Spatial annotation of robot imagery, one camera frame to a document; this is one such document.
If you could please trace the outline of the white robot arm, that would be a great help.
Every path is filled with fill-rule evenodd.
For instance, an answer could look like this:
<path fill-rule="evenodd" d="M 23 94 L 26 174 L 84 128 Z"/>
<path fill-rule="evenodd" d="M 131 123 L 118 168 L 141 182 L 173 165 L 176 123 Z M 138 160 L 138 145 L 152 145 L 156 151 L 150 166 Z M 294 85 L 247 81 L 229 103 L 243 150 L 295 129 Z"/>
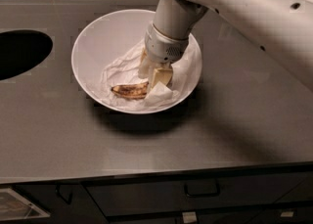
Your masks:
<path fill-rule="evenodd" d="M 159 0 L 146 30 L 139 76 L 178 62 L 193 26 L 208 10 L 313 88 L 313 3 L 307 0 Z"/>

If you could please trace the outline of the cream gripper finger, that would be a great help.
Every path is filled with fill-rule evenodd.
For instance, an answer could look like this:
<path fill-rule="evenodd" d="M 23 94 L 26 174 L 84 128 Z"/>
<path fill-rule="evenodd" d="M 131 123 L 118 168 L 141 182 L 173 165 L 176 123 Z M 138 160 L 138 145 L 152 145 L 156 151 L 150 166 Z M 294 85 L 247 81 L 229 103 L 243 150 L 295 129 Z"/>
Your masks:
<path fill-rule="evenodd" d="M 142 50 L 141 59 L 138 69 L 138 77 L 141 79 L 149 79 L 151 76 L 151 67 L 152 61 L 148 57 L 147 51 L 145 49 Z"/>
<path fill-rule="evenodd" d="M 151 87 L 154 88 L 159 82 L 167 86 L 172 79 L 173 69 L 169 67 L 159 67 L 154 69 Z"/>

